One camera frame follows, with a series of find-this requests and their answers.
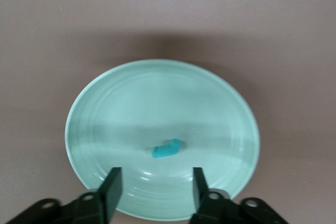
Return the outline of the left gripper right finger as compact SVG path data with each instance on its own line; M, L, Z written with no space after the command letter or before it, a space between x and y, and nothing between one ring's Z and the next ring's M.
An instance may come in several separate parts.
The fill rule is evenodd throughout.
M259 198L244 198L236 204L226 191L209 188L200 167L193 168L193 196L196 212L190 224L288 224Z

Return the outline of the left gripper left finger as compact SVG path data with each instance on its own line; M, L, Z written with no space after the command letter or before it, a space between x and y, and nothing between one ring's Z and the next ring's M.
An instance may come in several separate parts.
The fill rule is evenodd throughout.
M96 190L62 205L58 199L42 199L5 224L109 224L122 195L122 169L113 168Z

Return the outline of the teal foam letter l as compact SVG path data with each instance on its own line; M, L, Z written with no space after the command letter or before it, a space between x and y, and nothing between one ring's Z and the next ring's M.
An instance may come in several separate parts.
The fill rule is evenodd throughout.
M180 151L180 141L173 139L167 145L157 146L152 150L153 158L168 157L177 154Z

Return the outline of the green round plate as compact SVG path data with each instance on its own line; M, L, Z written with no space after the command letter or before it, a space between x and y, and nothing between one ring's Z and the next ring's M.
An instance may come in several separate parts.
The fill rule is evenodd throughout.
M180 141L180 151L152 150ZM115 67L89 83L66 122L69 161L81 182L98 188L122 168L118 210L146 220L180 221L195 212L193 168L210 188L236 197L258 162L256 119L226 81L198 66L141 60Z

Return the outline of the brown table cover sheet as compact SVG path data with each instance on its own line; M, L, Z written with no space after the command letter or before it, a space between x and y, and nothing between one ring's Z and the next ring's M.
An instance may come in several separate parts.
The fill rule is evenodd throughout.
M259 126L240 198L290 224L336 224L336 0L0 0L0 224L85 188L65 150L78 93L140 59L221 76Z

